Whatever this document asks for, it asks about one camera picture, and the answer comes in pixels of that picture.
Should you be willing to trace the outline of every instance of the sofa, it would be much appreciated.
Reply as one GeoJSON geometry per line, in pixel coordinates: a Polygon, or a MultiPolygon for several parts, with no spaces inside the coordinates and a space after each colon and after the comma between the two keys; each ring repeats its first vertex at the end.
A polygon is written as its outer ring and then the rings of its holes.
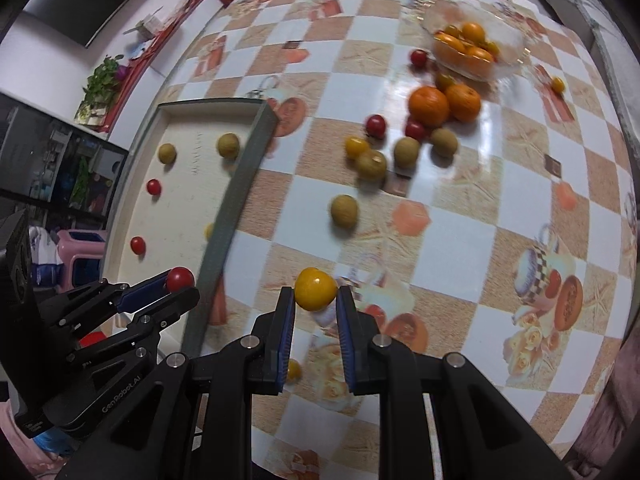
{"type": "Polygon", "coordinates": [[[584,43],[607,86],[640,198],[640,62],[599,0],[546,0],[584,43]]]}

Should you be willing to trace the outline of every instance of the red cherry tomato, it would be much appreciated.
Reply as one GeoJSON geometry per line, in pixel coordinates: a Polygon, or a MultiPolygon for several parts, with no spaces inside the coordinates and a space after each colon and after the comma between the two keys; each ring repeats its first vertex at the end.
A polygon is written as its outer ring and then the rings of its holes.
{"type": "Polygon", "coordinates": [[[367,122],[364,125],[364,129],[368,136],[375,139],[384,139],[386,133],[386,121],[382,115],[372,115],[367,118],[367,122]]]}
{"type": "Polygon", "coordinates": [[[411,52],[409,60],[411,60],[411,64],[416,68],[424,68],[427,65],[429,56],[427,56],[425,51],[417,48],[411,52]]]}
{"type": "Polygon", "coordinates": [[[185,286],[194,286],[196,280],[193,274],[186,267],[174,267],[166,277],[166,290],[175,292],[185,286]]]}
{"type": "Polygon", "coordinates": [[[160,181],[156,178],[152,178],[146,183],[146,190],[149,192],[149,195],[159,195],[162,192],[160,181]]]}
{"type": "Polygon", "coordinates": [[[404,126],[404,134],[422,142],[427,137],[427,130],[414,118],[408,117],[404,126]]]}
{"type": "Polygon", "coordinates": [[[142,238],[142,236],[134,236],[129,245],[131,246],[131,250],[134,254],[140,256],[146,252],[146,242],[142,238]]]}
{"type": "Polygon", "coordinates": [[[549,274],[549,284],[546,286],[545,296],[548,297],[550,300],[555,298],[558,295],[558,292],[560,291],[561,284],[562,284],[562,276],[560,276],[560,273],[557,270],[555,269],[552,270],[551,273],[549,274]]]}
{"type": "Polygon", "coordinates": [[[382,310],[376,304],[370,304],[367,305],[363,312],[366,312],[370,316],[373,316],[376,319],[376,325],[378,326],[378,329],[382,330],[382,327],[386,323],[386,314],[384,310],[382,310]]]}

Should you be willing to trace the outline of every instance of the metal screw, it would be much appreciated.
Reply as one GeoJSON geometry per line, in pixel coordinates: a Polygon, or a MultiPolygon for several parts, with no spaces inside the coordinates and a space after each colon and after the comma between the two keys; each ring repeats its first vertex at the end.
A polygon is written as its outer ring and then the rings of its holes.
{"type": "Polygon", "coordinates": [[[184,364],[187,358],[180,352],[169,355],[166,359],[166,364],[171,368],[178,368],[184,364]]]}
{"type": "Polygon", "coordinates": [[[244,348],[255,348],[260,344],[260,338],[257,335],[246,335],[240,340],[240,344],[244,348]]]}
{"type": "Polygon", "coordinates": [[[462,354],[452,352],[447,355],[447,363],[454,368],[462,368],[466,363],[466,359],[462,354]]]}
{"type": "Polygon", "coordinates": [[[386,348],[391,344],[391,337],[386,334],[376,334],[371,340],[375,346],[380,348],[386,348]]]}

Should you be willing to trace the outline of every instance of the white wall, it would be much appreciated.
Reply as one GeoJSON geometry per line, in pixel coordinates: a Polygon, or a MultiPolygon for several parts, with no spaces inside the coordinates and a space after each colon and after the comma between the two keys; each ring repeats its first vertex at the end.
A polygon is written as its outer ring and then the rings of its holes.
{"type": "Polygon", "coordinates": [[[164,6],[164,14],[180,1],[129,0],[88,48],[22,13],[0,43],[0,91],[73,120],[93,68],[107,54],[123,54],[137,39],[136,33],[123,36],[123,31],[159,7],[164,6]]]}

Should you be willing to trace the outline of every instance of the clear plastic bowl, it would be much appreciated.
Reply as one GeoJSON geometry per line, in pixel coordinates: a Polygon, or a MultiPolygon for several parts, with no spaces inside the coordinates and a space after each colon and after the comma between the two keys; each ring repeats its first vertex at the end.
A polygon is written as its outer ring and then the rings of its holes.
{"type": "Polygon", "coordinates": [[[484,9],[464,2],[436,0],[424,9],[422,27],[427,31],[427,48],[438,63],[476,81],[493,81],[513,75],[529,55],[527,38],[517,28],[484,9]],[[453,47],[434,38],[434,34],[447,25],[460,28],[464,22],[482,25],[486,40],[500,49],[498,61],[462,54],[453,47]]]}

